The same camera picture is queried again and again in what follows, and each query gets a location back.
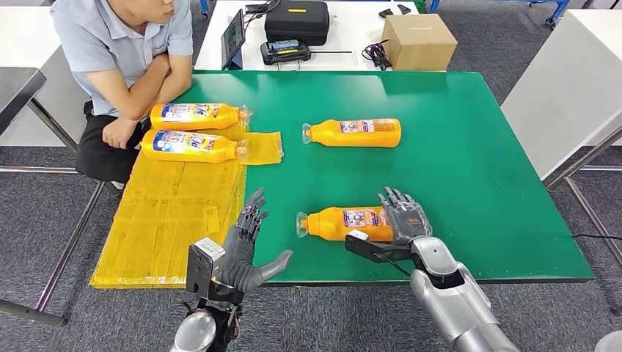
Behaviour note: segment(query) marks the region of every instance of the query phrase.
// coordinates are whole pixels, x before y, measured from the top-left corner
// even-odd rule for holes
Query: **tablet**
[[[242,15],[242,9],[240,9],[220,38],[222,44],[222,70],[240,70],[242,68],[241,55],[239,55],[239,63],[235,62],[237,60],[234,60],[234,57],[240,54],[245,40],[244,15]]]

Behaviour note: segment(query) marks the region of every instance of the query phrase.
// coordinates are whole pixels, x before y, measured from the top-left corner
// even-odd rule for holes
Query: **plastic bottle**
[[[370,241],[390,242],[393,239],[393,231],[382,207],[332,207],[315,214],[296,215],[298,237],[316,235],[328,241],[345,241],[345,235],[352,230],[367,233]]]
[[[302,125],[302,142],[335,147],[385,147],[400,143],[402,127],[396,119],[336,121]]]
[[[213,134],[149,130],[141,150],[147,157],[159,160],[218,164],[236,158],[244,160],[246,141],[234,142]]]
[[[246,106],[226,104],[159,104],[151,109],[155,129],[176,131],[223,129],[236,123],[248,124],[252,115]]]

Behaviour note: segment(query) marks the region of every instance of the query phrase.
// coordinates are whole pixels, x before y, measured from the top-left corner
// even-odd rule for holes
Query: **gray shirt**
[[[149,22],[144,36],[127,27],[107,0],[57,0],[50,13],[73,77],[93,100],[94,115],[119,117],[119,112],[91,84],[87,72],[118,68],[129,88],[155,55],[192,55],[189,0],[175,0],[171,20]]]

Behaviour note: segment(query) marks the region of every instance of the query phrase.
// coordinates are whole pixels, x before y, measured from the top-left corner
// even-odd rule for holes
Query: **black case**
[[[320,46],[326,43],[329,25],[326,2],[280,0],[266,15],[264,29],[269,42],[296,39]]]

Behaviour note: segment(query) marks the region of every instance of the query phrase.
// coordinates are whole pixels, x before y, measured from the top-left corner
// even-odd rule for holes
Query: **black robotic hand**
[[[419,203],[397,189],[385,186],[384,190],[389,200],[387,201],[382,194],[378,194],[378,198],[393,229],[391,244],[402,246],[413,238],[432,236],[432,227]]]
[[[286,249],[274,262],[260,268],[253,267],[255,241],[263,220],[268,216],[267,210],[261,211],[265,203],[263,188],[259,188],[246,201],[238,222],[231,226],[222,245],[227,254],[223,268],[216,279],[243,293],[254,290],[284,271],[292,255],[292,251]]]

